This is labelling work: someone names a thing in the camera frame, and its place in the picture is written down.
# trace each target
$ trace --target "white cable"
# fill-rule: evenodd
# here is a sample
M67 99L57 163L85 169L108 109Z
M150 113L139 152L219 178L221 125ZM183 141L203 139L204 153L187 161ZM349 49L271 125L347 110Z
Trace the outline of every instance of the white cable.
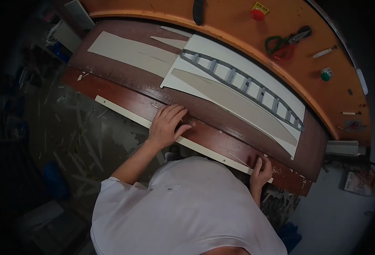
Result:
M50 29L49 33L47 34L46 38L46 45L51 46L55 45L57 43L57 40L53 37L54 32L57 30L57 28L61 25L62 20L60 20L57 24L55 24L52 29Z

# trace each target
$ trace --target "green button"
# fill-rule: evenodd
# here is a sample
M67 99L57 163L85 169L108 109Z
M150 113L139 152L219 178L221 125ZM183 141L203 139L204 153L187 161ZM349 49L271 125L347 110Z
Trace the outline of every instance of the green button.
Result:
M326 81L326 82L328 82L328 81L331 79L331 77L329 76L328 73L322 73L322 74L320 75L320 78L321 78L322 80Z

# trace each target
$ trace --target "red emergency stop button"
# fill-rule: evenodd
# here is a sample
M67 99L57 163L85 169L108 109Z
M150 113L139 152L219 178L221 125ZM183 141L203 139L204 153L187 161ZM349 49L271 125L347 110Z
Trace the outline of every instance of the red emergency stop button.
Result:
M262 20L264 20L265 15L262 12L262 10L253 9L253 10L251 10L251 17L255 20L262 21Z
M264 17L268 11L268 8L259 2L256 2L256 4L251 8L251 17L255 20L262 21L264 20Z

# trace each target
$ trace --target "gray ladder model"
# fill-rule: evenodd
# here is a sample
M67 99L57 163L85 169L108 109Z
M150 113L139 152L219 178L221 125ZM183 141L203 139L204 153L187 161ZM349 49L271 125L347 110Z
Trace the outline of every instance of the gray ladder model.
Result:
M193 55L193 58L192 59L187 58L183 54ZM279 120L284 121L285 123L287 123L288 125L294 127L295 129L297 129L299 131L303 131L305 129L304 123L298 118L298 116L293 112L293 110L284 102L284 100L279 98L274 92L269 90L266 86L262 85L259 81L252 78L248 74L244 73L240 69L237 69L237 68L233 67L231 64L226 63L224 61L212 58L210 56L207 56L207 55L204 55L204 54L201 54L201 53L190 51L190 50L187 50L187 49L183 49L180 52L179 55L183 60L186 60L187 62L189 62L190 64L199 68L200 70L205 71L205 73L211 75L212 77L214 77L215 79L220 81L222 84L228 86L231 89L234 89L236 92L238 92L241 95L245 96L246 98L250 99L251 101L253 101L257 105L261 106L263 109L265 109L266 111L271 113L274 117L278 118ZM210 60L211 61L210 68L207 69L204 66L200 65L198 63L199 58L204 58L204 59ZM225 67L227 67L231 70L229 76L227 77L227 80L220 78L218 75L216 75L214 73L214 69L215 69L216 64L221 64L221 65L223 65L223 66L225 66ZM235 74L240 74L245 79L247 79L247 81L245 83L246 86L244 86L243 90L240 89L240 88L237 88L236 86L231 84L231 81L233 80ZM248 90L249 86L251 85L251 82L257 84L261 88L261 93L259 93L257 98L254 98L254 97L250 96L249 94L247 94L247 90ZM274 97L274 103L273 103L272 108L269 108L268 106L266 106L262 103L262 98L264 97L265 93L268 93L272 97ZM285 118L283 118L283 117L281 117L280 115L277 114L279 103L281 103L287 109L287 114L286 114ZM291 116L293 116L294 119L295 119L294 123L290 122Z

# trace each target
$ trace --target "person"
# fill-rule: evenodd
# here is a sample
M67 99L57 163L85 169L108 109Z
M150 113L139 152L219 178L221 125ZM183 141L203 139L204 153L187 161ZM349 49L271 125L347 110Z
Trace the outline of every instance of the person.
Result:
M143 146L101 182L91 227L97 254L287 254L259 208L272 176L267 157L258 158L250 189L204 157L164 164L148 188L137 182L157 153L191 128L175 130L186 113L179 105L159 109Z

